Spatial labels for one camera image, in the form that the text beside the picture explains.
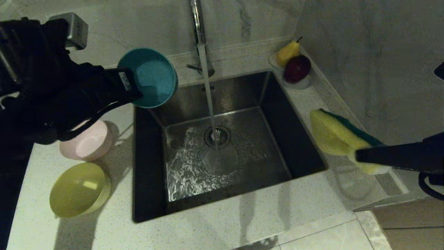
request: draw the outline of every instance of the sponge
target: sponge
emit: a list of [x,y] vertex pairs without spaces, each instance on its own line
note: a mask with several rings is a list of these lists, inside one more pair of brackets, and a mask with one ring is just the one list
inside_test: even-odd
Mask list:
[[383,146],[378,139],[358,129],[349,120],[323,109],[313,110],[310,118],[314,140],[323,152],[348,156],[367,174],[384,174],[389,171],[389,166],[356,160],[356,150]]

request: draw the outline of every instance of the pear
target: pear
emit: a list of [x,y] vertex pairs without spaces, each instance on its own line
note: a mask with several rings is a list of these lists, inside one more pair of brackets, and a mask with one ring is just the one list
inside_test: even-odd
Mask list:
[[279,52],[276,54],[276,62],[282,67],[285,67],[287,65],[288,61],[295,56],[299,56],[299,38],[297,41],[292,40],[289,44],[287,44],[285,47],[281,48]]

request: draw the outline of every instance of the red apple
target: red apple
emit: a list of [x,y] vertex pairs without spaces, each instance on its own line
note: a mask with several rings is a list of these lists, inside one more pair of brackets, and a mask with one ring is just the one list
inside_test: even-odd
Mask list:
[[310,73],[311,62],[303,56],[292,57],[285,65],[284,79],[289,83],[297,83]]

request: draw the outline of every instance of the backsplash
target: backsplash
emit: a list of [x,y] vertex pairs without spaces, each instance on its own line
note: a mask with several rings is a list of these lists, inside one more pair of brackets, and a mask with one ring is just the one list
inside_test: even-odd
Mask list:
[[[202,0],[208,47],[211,50],[291,36],[303,2]],[[4,15],[6,6],[16,15]],[[64,12],[75,12],[89,25],[87,48],[71,54],[77,63],[113,65],[127,51],[139,47],[154,48],[165,55],[194,51],[187,0],[0,0],[2,20],[28,16],[45,22]]]
[[386,144],[420,141],[444,125],[438,0],[309,0],[295,36],[366,129]]

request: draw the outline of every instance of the chrome faucet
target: chrome faucet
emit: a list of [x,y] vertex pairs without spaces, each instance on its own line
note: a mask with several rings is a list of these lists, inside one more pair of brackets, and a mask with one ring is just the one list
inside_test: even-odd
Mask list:
[[[214,75],[215,70],[209,60],[206,49],[206,36],[205,36],[205,28],[203,24],[202,7],[200,4],[200,0],[190,0],[190,10],[191,10],[191,18],[193,19],[194,37],[196,39],[196,50],[199,44],[205,45],[206,65],[208,67],[208,77],[210,77]],[[200,74],[202,74],[202,66],[200,62],[197,65],[187,64],[186,66],[190,69],[195,69]]]

